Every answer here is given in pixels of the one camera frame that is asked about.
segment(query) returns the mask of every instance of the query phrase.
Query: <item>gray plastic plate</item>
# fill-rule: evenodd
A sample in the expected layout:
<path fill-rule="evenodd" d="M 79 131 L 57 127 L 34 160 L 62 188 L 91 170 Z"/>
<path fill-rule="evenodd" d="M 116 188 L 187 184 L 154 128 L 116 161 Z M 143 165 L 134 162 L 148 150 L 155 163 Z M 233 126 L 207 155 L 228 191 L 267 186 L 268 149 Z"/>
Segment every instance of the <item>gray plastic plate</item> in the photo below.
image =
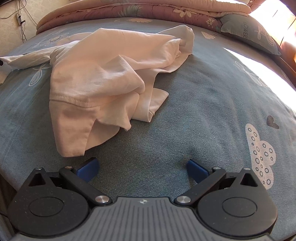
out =
<path fill-rule="evenodd" d="M 11 241 L 226 241 L 207 230 L 187 207 L 163 198 L 119 197 L 109 206 L 96 207 L 74 231 L 59 237 L 36 239 L 17 234 Z M 272 241 L 265 235 L 253 241 Z"/>

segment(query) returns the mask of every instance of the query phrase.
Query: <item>black cable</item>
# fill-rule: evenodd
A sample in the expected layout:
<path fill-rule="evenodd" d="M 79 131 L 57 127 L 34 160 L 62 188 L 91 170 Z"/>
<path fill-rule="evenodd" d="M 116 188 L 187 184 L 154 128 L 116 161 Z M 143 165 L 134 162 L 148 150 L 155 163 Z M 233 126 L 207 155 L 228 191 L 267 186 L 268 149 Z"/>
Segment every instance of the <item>black cable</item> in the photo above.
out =
<path fill-rule="evenodd" d="M 20 25 L 20 30 L 21 30 L 21 33 L 22 33 L 22 42 L 24 42 L 24 40 L 27 41 L 27 37 L 25 35 L 25 26 L 26 26 L 26 21 L 24 21 L 23 23 L 21 23 Z"/>
<path fill-rule="evenodd" d="M 18 9 L 18 10 L 16 10 L 15 12 L 13 12 L 11 15 L 9 15 L 8 17 L 6 17 L 6 18 L 0 18 L 0 19 L 8 19 L 8 18 L 10 18 L 12 15 L 14 15 L 16 12 L 18 12 L 19 10 L 21 10 L 21 9 L 23 9 L 23 8 L 25 8 L 25 6 L 27 5 L 27 1 L 26 1 L 26 3 L 25 3 L 25 5 L 23 5 L 23 7 L 22 8 L 20 8 L 20 9 Z"/>
<path fill-rule="evenodd" d="M 24 8 L 25 8 L 25 6 L 26 6 L 26 4 L 27 4 L 27 0 L 25 0 L 25 5 L 23 4 L 23 2 L 21 1 L 21 3 L 22 3 L 22 5 L 24 6 Z M 27 13 L 28 13 L 28 15 L 31 17 L 31 19 L 33 20 L 33 22 L 37 25 L 37 23 L 35 22 L 35 20 L 32 18 L 32 16 L 31 16 L 31 14 L 28 12 L 28 10 L 26 9 L 26 11 L 27 11 Z"/>
<path fill-rule="evenodd" d="M 4 217 L 8 218 L 7 214 L 4 213 L 4 212 L 1 212 L 1 211 L 0 211 L 0 215 L 2 215 L 2 216 L 4 216 Z"/>
<path fill-rule="evenodd" d="M 18 12 L 19 16 L 21 16 L 22 13 L 20 12 L 20 0 L 18 0 L 18 1 L 19 1 L 19 7 L 18 7 L 18 9 L 17 9 L 17 12 Z"/>

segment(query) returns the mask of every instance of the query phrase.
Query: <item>gray pillowcase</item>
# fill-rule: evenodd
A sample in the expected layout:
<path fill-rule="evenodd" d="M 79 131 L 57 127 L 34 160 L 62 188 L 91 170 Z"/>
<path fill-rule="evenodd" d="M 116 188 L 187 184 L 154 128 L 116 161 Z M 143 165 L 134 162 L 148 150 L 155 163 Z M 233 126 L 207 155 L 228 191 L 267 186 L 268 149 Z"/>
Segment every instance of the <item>gray pillowcase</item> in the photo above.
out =
<path fill-rule="evenodd" d="M 257 49 L 263 50 L 267 53 L 281 55 L 273 38 L 253 17 L 228 14 L 220 20 L 223 24 L 221 27 L 221 33 L 230 33 L 232 37 Z"/>

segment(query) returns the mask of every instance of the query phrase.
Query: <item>power strip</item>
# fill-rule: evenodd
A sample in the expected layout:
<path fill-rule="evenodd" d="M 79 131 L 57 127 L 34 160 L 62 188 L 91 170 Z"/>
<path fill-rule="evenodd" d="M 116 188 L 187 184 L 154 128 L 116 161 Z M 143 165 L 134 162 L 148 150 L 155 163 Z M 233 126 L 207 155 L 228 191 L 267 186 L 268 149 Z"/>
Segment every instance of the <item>power strip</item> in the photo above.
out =
<path fill-rule="evenodd" d="M 15 15 L 15 17 L 16 17 L 16 19 L 17 19 L 17 24 L 18 24 L 19 26 L 21 26 L 21 25 L 22 25 L 22 24 L 21 24 L 21 22 L 22 22 L 21 16 L 17 13 L 17 14 Z"/>

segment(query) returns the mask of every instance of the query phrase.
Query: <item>sunlight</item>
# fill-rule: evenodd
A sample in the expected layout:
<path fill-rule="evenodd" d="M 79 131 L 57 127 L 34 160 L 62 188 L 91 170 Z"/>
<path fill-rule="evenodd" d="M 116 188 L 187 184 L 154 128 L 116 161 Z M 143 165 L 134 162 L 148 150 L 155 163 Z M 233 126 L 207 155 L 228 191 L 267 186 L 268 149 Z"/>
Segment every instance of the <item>sunlight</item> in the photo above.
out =
<path fill-rule="evenodd" d="M 293 46 L 296 46 L 296 35 L 295 34 L 287 34 L 287 35 L 285 35 L 284 41 L 293 45 Z"/>
<path fill-rule="evenodd" d="M 280 98 L 280 100 L 286 106 L 289 106 L 296 114 L 296 92 L 285 81 L 285 79 L 288 80 L 288 78 L 284 72 L 281 72 L 281 74 L 277 75 L 271 69 L 267 68 L 265 65 L 257 61 L 249 59 L 229 49 L 224 49 L 240 60 L 240 63 L 235 62 L 235 66 L 243 70 L 245 74 L 249 75 L 250 81 L 253 80 L 259 86 L 269 87 L 272 92 L 274 92 Z M 248 67 L 248 69 L 250 69 L 251 71 L 249 72 L 243 66 Z"/>
<path fill-rule="evenodd" d="M 280 0 L 266 0 L 259 8 L 251 12 L 250 16 L 261 23 L 279 45 L 295 20 L 295 16 Z M 295 38 L 289 42 L 295 44 Z"/>

